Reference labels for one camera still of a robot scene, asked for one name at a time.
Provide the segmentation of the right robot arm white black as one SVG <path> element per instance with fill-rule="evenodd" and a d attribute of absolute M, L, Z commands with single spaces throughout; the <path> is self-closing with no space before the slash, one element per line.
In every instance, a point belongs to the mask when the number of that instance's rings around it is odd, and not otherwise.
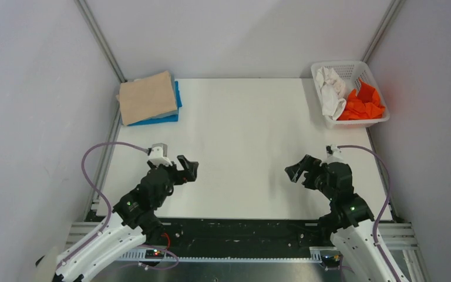
<path fill-rule="evenodd" d="M 330 212 L 318 219 L 318 239 L 334 245 L 359 281 L 406 281 L 378 231 L 378 221 L 367 202 L 354 191 L 349 164 L 336 153 L 320 160 L 305 155 L 285 168 L 291 182 L 321 192 Z"/>

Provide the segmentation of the white t shirt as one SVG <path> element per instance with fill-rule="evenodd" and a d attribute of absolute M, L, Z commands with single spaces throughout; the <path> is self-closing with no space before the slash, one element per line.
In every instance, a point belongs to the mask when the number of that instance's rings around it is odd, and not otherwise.
<path fill-rule="evenodd" d="M 315 84 L 321 93 L 322 114 L 337 120 L 346 106 L 346 83 L 334 68 L 321 67 L 316 72 Z"/>

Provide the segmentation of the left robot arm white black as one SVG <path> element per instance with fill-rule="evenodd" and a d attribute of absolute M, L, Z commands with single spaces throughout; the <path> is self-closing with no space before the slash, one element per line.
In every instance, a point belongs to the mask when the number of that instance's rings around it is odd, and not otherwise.
<path fill-rule="evenodd" d="M 89 281 L 106 266 L 129 250 L 156 244 L 163 234 L 163 225 L 155 212 L 174 187 L 195 182 L 199 163 L 177 157 L 182 169 L 169 165 L 147 163 L 150 167 L 140 183 L 122 196 L 112 212 L 84 238 L 59 255 L 52 281 Z"/>

